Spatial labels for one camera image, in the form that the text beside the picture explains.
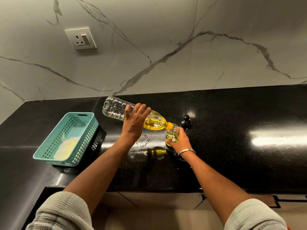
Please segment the grey waffle sleeve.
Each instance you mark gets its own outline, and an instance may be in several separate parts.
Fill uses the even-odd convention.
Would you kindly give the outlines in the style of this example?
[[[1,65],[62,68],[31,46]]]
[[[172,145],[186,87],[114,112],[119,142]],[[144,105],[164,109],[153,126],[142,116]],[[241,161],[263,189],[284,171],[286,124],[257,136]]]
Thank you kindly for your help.
[[[262,201],[249,199],[238,205],[224,230],[288,230],[284,219]]]
[[[89,208],[78,195],[61,191],[48,197],[25,230],[94,230]]]

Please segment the black plastic basket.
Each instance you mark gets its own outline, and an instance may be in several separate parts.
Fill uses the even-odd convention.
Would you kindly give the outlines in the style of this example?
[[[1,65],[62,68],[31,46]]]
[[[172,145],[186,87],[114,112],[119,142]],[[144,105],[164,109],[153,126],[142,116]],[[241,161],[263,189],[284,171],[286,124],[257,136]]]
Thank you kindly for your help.
[[[84,170],[87,168],[95,159],[97,159],[98,154],[101,149],[101,145],[106,137],[106,132],[98,126],[97,130],[95,131],[89,145],[87,146],[80,162],[76,166],[57,166],[52,165],[55,168],[73,168],[79,171]]]

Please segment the white wall socket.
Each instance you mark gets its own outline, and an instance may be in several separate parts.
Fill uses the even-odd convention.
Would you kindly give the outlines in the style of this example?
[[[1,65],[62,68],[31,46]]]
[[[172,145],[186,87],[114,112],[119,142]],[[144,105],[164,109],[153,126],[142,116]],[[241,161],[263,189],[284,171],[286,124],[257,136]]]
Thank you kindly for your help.
[[[65,33],[75,50],[97,48],[89,27],[66,29]]]

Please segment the small glass oil bottle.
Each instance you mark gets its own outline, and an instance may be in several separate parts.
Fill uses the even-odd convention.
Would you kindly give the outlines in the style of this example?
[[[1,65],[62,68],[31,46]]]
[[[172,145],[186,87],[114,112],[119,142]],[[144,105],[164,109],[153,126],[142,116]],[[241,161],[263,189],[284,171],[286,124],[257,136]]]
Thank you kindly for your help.
[[[179,132],[179,127],[176,124],[168,122],[165,128],[165,139],[177,143]]]

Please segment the white cloth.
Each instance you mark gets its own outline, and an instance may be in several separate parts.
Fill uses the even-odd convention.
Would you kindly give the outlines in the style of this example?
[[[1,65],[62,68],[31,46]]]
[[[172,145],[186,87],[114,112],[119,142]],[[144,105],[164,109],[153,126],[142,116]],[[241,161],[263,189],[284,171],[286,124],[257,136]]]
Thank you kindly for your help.
[[[78,144],[80,137],[71,137],[69,139],[65,138],[65,133],[62,134],[61,144],[56,151],[53,159],[57,161],[67,160],[72,154],[74,148]]]

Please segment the person's right hand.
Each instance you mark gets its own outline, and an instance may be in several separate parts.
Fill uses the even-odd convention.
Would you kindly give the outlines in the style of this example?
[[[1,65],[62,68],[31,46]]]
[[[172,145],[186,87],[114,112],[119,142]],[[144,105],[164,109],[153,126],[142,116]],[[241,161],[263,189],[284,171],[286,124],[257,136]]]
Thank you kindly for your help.
[[[179,127],[179,131],[179,140],[174,146],[171,147],[176,151],[178,155],[188,151],[195,153],[183,128]]]

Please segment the teal plastic basket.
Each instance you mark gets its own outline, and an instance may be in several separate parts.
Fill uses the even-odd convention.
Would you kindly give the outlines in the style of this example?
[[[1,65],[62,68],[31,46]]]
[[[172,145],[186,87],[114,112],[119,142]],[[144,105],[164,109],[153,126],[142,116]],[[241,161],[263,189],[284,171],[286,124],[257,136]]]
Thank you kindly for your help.
[[[76,166],[80,162],[97,128],[98,122],[94,113],[68,112],[33,154],[33,159],[57,166]],[[66,139],[80,137],[80,140],[67,160],[57,161],[53,157],[61,144],[63,133],[65,133]]]

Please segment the person's left forearm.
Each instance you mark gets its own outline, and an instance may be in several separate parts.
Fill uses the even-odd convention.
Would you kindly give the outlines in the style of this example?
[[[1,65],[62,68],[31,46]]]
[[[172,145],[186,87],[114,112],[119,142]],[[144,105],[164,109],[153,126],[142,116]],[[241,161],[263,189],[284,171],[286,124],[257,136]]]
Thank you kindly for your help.
[[[132,134],[122,134],[113,146],[74,178],[64,191],[82,198],[86,202],[89,213],[93,214],[121,162],[138,138],[139,136]]]

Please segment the grey waffle right sleeve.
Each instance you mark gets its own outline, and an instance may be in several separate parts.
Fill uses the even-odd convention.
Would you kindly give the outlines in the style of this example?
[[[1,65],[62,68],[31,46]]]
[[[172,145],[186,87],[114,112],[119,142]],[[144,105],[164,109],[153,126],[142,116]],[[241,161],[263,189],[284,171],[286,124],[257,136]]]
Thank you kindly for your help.
[[[288,230],[284,219],[262,201],[249,199],[238,205],[224,230]]]

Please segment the clear plastic oil bottle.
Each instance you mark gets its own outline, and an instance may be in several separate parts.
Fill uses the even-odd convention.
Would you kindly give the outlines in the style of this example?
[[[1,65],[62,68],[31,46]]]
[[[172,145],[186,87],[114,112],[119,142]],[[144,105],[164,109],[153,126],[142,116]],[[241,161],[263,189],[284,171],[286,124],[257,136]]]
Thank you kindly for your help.
[[[121,100],[120,98],[109,96],[104,102],[102,112],[105,116],[117,120],[124,120],[126,106],[131,105],[130,113],[132,113],[135,104]],[[143,127],[148,130],[167,130],[171,131],[175,124],[167,122],[167,120],[158,112],[151,111],[144,121]]]

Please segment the grey waffle left sleeve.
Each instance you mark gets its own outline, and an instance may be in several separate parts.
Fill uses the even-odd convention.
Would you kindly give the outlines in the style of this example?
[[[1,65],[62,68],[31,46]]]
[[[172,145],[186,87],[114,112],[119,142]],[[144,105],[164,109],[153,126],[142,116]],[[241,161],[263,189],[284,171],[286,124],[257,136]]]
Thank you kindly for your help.
[[[94,230],[89,208],[78,195],[61,191],[48,197],[25,230]]]

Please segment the person's right forearm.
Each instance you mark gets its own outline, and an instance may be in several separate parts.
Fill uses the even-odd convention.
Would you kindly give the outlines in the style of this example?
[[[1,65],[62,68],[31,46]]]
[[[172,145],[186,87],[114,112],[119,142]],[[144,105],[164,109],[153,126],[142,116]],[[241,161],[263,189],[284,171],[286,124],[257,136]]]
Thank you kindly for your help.
[[[191,166],[204,195],[223,225],[238,205],[252,198],[250,194],[218,173],[195,153],[188,151],[180,156]]]

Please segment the beige cabinet front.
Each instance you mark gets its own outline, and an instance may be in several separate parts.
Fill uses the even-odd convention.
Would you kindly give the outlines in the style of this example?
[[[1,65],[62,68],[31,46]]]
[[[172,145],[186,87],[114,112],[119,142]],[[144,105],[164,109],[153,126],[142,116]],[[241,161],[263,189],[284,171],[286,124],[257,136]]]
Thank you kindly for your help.
[[[101,203],[120,208],[193,210],[204,200],[201,193],[107,192]]]

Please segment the black pump dispenser cap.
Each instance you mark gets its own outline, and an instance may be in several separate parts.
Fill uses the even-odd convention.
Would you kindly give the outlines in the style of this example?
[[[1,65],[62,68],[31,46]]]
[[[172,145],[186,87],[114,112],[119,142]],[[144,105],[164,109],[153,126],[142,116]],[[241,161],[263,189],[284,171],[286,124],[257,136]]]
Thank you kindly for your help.
[[[184,131],[187,131],[192,127],[192,120],[190,119],[189,115],[185,115],[184,118],[181,121],[181,127]]]

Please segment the person's left hand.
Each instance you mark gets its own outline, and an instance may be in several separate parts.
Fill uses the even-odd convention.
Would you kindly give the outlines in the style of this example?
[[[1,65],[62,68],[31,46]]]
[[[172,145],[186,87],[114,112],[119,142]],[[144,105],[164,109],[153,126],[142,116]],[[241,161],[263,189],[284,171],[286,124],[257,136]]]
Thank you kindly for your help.
[[[142,129],[145,119],[139,118],[139,106],[138,103],[130,109],[130,117],[124,118],[124,124],[122,127],[122,133],[120,139],[122,142],[132,146],[139,139],[142,134]],[[151,108],[147,107],[147,116],[150,114]]]

